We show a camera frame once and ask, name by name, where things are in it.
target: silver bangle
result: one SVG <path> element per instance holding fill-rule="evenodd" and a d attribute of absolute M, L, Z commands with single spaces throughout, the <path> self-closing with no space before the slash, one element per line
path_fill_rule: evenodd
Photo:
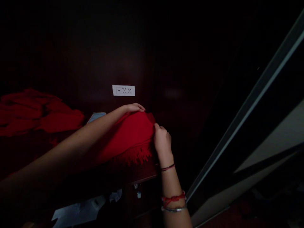
<path fill-rule="evenodd" d="M 182 210 L 185 210 L 185 209 L 187 209 L 187 206 L 177 207 L 177 208 L 167 208 L 167 207 L 164 207 L 164 206 L 161 207 L 161 211 L 168 211 L 168 212 L 171 212 L 171 213 L 181 212 Z"/>

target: wall socket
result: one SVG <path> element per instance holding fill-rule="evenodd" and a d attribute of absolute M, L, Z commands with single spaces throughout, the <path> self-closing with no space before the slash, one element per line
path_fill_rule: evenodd
<path fill-rule="evenodd" d="M 112 85 L 114 96 L 135 96 L 135 86 L 132 85 Z"/>

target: red scarf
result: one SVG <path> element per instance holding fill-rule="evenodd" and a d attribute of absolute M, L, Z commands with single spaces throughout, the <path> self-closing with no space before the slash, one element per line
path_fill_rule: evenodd
<path fill-rule="evenodd" d="M 116 164 L 143 163 L 151 157 L 156 123 L 152 113 L 136 112 L 124 115 L 82 159 L 78 171 L 109 161 Z"/>
<path fill-rule="evenodd" d="M 33 89 L 1 97 L 0 136 L 22 135 L 43 129 L 48 133 L 82 127 L 84 115 L 72 110 L 56 96 Z"/>

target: forearm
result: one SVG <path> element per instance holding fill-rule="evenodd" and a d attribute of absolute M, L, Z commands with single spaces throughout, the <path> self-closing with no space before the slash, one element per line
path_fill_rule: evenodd
<path fill-rule="evenodd" d="M 168 157 L 169 158 L 167 158 L 166 160 L 160 159 L 162 160 L 160 162 L 161 168 L 165 168 L 174 164 L 173 155 L 170 155 Z M 162 192 L 165 197 L 171 198 L 173 196 L 179 196 L 183 193 L 175 167 L 161 172 L 161 179 L 162 179 Z M 180 199 L 178 201 L 170 202 L 167 207 L 175 209 L 178 207 L 185 207 L 185 206 L 186 206 L 185 199 Z M 164 214 L 164 224 L 166 228 L 192 227 L 190 215 L 187 209 L 177 213 L 164 211 L 163 214 Z"/>
<path fill-rule="evenodd" d="M 122 106 L 85 125 L 45 155 L 0 182 L 0 201 L 14 212 L 38 208 L 74 165 L 126 112 Z"/>

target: bracelet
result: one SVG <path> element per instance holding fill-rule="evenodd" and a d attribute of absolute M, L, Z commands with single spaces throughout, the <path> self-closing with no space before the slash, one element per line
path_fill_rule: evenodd
<path fill-rule="evenodd" d="M 170 166 L 168 166 L 166 168 L 162 168 L 161 171 L 163 172 L 163 171 L 166 171 L 166 170 L 171 169 L 173 167 L 175 167 L 175 163 L 173 163 L 173 165 L 170 165 Z"/>
<path fill-rule="evenodd" d="M 185 210 L 185 209 L 187 209 L 187 206 L 177 207 L 177 208 L 167 208 L 167 207 L 164 207 L 164 206 L 161 207 L 161 211 L 168 211 L 168 212 L 171 212 L 171 213 L 181 212 L 182 210 Z"/>
<path fill-rule="evenodd" d="M 179 201 L 180 199 L 185 199 L 186 200 L 184 190 L 183 190 L 183 193 L 179 196 L 172 196 L 171 198 L 167 198 L 167 197 L 163 196 L 161 198 L 161 200 L 164 202 L 164 208 L 166 208 L 170 202 Z"/>

